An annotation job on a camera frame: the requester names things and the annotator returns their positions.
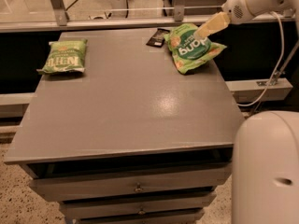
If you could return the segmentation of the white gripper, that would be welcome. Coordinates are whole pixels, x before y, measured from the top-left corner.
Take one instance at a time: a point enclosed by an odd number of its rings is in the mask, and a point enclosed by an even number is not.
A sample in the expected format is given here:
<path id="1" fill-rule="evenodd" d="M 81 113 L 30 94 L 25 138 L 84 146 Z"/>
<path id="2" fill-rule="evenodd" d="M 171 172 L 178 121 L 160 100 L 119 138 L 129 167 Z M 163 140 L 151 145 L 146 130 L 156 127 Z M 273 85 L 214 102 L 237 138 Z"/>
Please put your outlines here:
<path id="1" fill-rule="evenodd" d="M 231 24 L 242 24 L 250 21 L 253 15 L 247 6 L 247 0 L 226 0 L 221 6 L 223 12 L 214 14 L 194 32 L 195 39 L 204 39 L 222 31 Z"/>

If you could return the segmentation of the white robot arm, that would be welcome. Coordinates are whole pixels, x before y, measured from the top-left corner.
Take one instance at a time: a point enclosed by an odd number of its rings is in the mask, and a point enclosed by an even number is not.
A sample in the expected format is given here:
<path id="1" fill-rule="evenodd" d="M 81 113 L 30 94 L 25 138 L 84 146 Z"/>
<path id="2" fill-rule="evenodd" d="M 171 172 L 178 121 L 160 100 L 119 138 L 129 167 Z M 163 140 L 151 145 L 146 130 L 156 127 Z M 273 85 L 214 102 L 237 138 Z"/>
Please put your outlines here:
<path id="1" fill-rule="evenodd" d="M 221 8 L 196 38 L 265 12 L 290 8 L 299 17 L 299 0 L 227 0 Z M 261 112 L 240 126 L 233 150 L 232 224 L 299 224 L 298 112 Z"/>

